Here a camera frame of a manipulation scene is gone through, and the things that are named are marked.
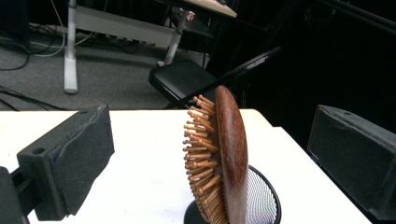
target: white table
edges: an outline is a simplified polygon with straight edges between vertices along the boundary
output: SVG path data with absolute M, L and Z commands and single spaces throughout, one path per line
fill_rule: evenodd
M 241 110 L 249 164 L 271 182 L 282 224 L 370 223 L 280 127 L 256 110 Z M 73 112 L 0 112 L 0 165 Z M 115 153 L 75 217 L 45 223 L 182 223 L 193 201 L 182 141 L 185 110 L 110 111 Z M 35 213 L 29 215 L 37 223 Z

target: black mesh cup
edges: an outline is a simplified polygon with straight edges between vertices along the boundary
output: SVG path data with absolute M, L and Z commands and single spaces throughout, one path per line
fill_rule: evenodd
M 280 202 L 271 183 L 256 168 L 249 165 L 247 182 L 247 224 L 278 224 Z M 207 224 L 193 201 L 184 215 L 185 224 Z

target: white desk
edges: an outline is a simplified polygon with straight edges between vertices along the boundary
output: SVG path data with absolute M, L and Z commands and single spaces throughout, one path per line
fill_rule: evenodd
M 370 223 L 281 128 L 241 110 L 249 164 L 271 182 L 282 224 Z M 0 165 L 73 112 L 0 112 Z M 182 151 L 185 110 L 111 111 L 115 153 L 75 217 L 45 223 L 182 223 L 193 197 Z M 29 215 L 37 223 L 35 213 Z
M 214 0 L 186 0 L 198 7 L 210 8 L 218 13 L 230 17 L 236 17 L 227 6 L 223 6 Z M 164 62 L 160 65 L 169 64 L 173 61 L 178 42 L 180 41 L 185 19 L 186 10 L 176 30 L 155 25 L 148 22 L 137 21 L 103 11 L 93 10 L 86 7 L 78 7 L 77 0 L 69 0 L 68 23 L 67 23 L 67 46 L 64 51 L 64 91 L 75 94 L 78 92 L 77 61 L 75 50 L 76 28 L 92 31 L 100 34 L 115 35 L 134 40 L 145 41 L 163 47 L 169 47 Z

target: hairbrush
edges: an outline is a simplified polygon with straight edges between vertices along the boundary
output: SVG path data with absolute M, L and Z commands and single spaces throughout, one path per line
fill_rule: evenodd
M 216 103 L 203 95 L 188 111 L 184 160 L 202 217 L 212 224 L 246 222 L 248 145 L 239 108 L 230 91 L 216 88 Z

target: hairbrush bristle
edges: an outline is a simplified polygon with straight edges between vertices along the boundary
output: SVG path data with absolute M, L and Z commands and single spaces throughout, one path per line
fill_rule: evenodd
M 189 138 L 183 142 L 186 174 L 203 218 L 212 224 L 227 223 L 215 104 L 202 95 L 193 100 L 200 108 L 191 107 L 192 120 L 184 126 Z

